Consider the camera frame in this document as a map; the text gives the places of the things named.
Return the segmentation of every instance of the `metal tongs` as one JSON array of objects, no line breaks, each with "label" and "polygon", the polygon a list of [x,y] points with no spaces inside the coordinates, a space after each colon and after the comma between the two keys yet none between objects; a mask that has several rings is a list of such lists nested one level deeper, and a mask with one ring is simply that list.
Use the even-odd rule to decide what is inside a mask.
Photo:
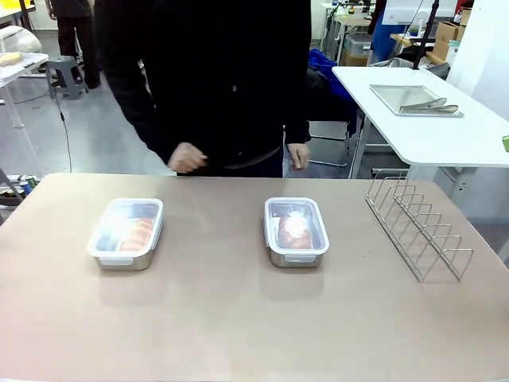
[{"label": "metal tongs", "polygon": [[439,98],[429,102],[405,105],[399,108],[399,112],[401,114],[449,115],[460,109],[458,105],[445,106],[446,102],[446,98]]}]

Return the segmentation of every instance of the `person in black clothing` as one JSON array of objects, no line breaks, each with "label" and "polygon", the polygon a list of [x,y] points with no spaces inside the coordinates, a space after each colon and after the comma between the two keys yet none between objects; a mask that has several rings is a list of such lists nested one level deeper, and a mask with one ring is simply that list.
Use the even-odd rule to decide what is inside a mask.
[{"label": "person in black clothing", "polygon": [[[75,30],[83,52],[84,81],[90,89],[101,84],[95,52],[92,9],[88,0],[45,0],[49,18],[58,25],[58,44],[62,56],[76,58]],[[76,79],[79,72],[72,75]]]},{"label": "person in black clothing", "polygon": [[307,167],[309,0],[96,0],[95,25],[122,112],[172,170],[282,177],[283,126]]}]

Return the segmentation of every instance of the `black coat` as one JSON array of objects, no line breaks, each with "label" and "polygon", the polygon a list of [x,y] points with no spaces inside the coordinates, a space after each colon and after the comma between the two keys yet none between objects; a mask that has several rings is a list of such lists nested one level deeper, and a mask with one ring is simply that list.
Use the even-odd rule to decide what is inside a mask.
[{"label": "black coat", "polygon": [[245,162],[283,125],[287,143],[307,140],[309,0],[96,0],[95,18],[111,90],[163,161],[190,142],[211,164]]}]

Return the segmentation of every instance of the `black pants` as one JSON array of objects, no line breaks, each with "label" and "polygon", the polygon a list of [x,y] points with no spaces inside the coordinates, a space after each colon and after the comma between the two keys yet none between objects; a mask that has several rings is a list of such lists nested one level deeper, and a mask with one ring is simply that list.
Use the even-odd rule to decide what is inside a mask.
[{"label": "black pants", "polygon": [[283,155],[281,148],[270,158],[242,169],[224,169],[221,167],[202,167],[192,173],[179,173],[187,177],[283,177]]},{"label": "black pants", "polygon": [[95,52],[94,28],[92,17],[89,18],[57,18],[58,24],[58,45],[62,56],[73,56],[76,58],[75,30],[83,52],[85,66],[85,82],[93,87],[101,82],[99,77],[99,66],[97,64],[97,53]]}]

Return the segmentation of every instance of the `plastic stool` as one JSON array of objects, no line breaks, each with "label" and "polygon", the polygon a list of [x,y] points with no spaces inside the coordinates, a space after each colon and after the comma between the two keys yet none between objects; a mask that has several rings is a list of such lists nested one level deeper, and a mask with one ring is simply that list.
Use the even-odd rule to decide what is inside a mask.
[{"label": "plastic stool", "polygon": [[[58,80],[52,80],[51,69],[56,70]],[[74,80],[72,71],[80,74],[81,80]],[[74,57],[58,56],[53,57],[46,63],[46,80],[48,81],[49,94],[55,98],[56,93],[69,95],[70,99],[79,99],[82,90],[88,92],[88,86],[85,84],[83,73]]]}]

